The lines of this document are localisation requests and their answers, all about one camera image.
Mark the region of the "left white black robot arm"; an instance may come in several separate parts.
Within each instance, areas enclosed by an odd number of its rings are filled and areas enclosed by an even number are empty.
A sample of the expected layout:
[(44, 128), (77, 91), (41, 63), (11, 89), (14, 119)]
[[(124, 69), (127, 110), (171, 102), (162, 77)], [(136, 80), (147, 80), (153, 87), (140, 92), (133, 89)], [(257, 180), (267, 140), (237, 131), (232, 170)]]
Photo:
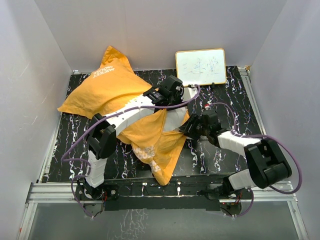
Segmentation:
[(183, 82), (171, 75), (157, 89), (134, 92), (109, 114), (96, 114), (85, 136), (88, 166), (84, 193), (97, 200), (103, 195), (107, 160), (117, 139), (131, 145), (139, 160), (151, 167), (157, 182), (169, 183), (186, 136), (179, 131), (188, 118)]

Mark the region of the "orange pillowcase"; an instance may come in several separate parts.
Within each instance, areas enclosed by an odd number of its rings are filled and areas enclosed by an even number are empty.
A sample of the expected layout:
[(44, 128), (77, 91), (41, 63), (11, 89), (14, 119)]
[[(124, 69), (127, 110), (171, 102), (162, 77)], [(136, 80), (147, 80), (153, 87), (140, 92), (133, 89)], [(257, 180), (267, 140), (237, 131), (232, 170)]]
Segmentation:
[[(128, 58), (112, 46), (93, 71), (58, 108), (59, 112), (91, 119), (95, 114), (111, 114), (152, 86), (138, 77)], [(124, 129), (117, 138), (133, 148), (137, 158), (151, 167), (157, 182), (169, 183), (186, 136), (177, 130), (163, 132), (167, 109), (159, 109)], [(189, 119), (187, 111), (183, 124)]]

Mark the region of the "white pillow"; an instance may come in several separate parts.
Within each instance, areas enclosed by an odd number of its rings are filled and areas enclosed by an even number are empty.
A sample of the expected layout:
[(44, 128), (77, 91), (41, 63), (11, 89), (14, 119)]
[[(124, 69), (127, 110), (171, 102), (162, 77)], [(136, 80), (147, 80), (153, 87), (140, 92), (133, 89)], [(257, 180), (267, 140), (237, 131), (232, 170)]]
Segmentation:
[(186, 107), (181, 107), (174, 110), (167, 110), (163, 132), (175, 131), (180, 126), (182, 126), (187, 112), (188, 110)]

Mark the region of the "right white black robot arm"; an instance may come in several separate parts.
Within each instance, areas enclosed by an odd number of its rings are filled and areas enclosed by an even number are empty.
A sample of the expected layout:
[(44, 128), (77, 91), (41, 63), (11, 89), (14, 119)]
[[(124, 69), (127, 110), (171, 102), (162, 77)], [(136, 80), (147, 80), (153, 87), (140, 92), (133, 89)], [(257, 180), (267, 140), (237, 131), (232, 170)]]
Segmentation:
[(204, 136), (217, 148), (230, 150), (246, 159), (246, 169), (224, 177), (222, 185), (204, 191), (205, 194), (215, 193), (233, 199), (242, 189), (265, 189), (292, 175), (290, 164), (275, 140), (239, 136), (221, 126), (214, 110), (192, 114), (178, 130), (193, 140)]

